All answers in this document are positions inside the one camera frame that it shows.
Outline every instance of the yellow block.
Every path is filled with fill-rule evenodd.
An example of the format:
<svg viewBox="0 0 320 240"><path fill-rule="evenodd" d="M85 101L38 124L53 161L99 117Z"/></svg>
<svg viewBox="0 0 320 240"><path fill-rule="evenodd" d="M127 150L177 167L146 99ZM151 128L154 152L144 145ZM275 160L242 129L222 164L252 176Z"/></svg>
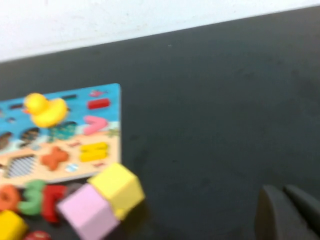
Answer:
<svg viewBox="0 0 320 240"><path fill-rule="evenodd" d="M88 182L110 203L118 220L145 198L139 179L119 163L113 163Z"/></svg>
<svg viewBox="0 0 320 240"><path fill-rule="evenodd" d="M0 213L0 240L21 240L27 230L25 221L13 211Z"/></svg>
<svg viewBox="0 0 320 240"><path fill-rule="evenodd" d="M108 155L108 145L105 142L82 145L80 151L81 162L90 162L99 159L105 159Z"/></svg>

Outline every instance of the green number 3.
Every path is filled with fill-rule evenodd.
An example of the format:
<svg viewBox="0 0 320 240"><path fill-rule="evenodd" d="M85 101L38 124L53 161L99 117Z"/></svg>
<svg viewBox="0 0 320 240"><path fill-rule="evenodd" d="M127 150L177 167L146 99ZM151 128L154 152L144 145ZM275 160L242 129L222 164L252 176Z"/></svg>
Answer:
<svg viewBox="0 0 320 240"><path fill-rule="evenodd" d="M41 213L45 186L46 182L43 180L33 180L26 184L23 192L26 201L21 201L18 204L18 209L22 214L33 216Z"/></svg>

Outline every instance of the orange x shape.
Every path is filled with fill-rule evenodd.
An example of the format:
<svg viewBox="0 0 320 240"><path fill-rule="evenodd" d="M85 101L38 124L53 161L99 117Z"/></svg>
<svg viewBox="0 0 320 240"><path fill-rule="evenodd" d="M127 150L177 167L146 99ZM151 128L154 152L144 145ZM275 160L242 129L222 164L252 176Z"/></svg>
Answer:
<svg viewBox="0 0 320 240"><path fill-rule="evenodd" d="M58 146L54 146L51 149L51 153L47 155L43 155L41 157L42 165L48 167L50 171L54 171L58 168L59 164L62 162L66 162L69 159L69 154L62 150Z"/></svg>

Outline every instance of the pink cube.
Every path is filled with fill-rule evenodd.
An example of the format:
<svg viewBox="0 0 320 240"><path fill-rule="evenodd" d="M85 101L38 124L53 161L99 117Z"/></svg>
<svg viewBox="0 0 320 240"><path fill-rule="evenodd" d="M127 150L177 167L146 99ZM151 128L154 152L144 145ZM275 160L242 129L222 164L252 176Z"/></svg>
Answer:
<svg viewBox="0 0 320 240"><path fill-rule="evenodd" d="M110 204L89 183L57 207L82 240L101 240L120 224Z"/></svg>

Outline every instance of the yellow duck puzzle piece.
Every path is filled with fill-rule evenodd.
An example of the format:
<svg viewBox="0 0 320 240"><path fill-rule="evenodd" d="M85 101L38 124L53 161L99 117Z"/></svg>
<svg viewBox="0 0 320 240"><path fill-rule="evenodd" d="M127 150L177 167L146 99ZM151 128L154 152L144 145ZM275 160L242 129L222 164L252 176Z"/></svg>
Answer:
<svg viewBox="0 0 320 240"><path fill-rule="evenodd" d="M111 164L88 182L110 203L120 221L145 199L138 177L119 163Z"/></svg>
<svg viewBox="0 0 320 240"><path fill-rule="evenodd" d="M25 221L13 211L0 213L0 240L21 240L27 230Z"/></svg>
<svg viewBox="0 0 320 240"><path fill-rule="evenodd" d="M31 93L24 99L24 112L39 128L51 128L61 123L68 115L68 106L62 98L48 100L40 93Z"/></svg>

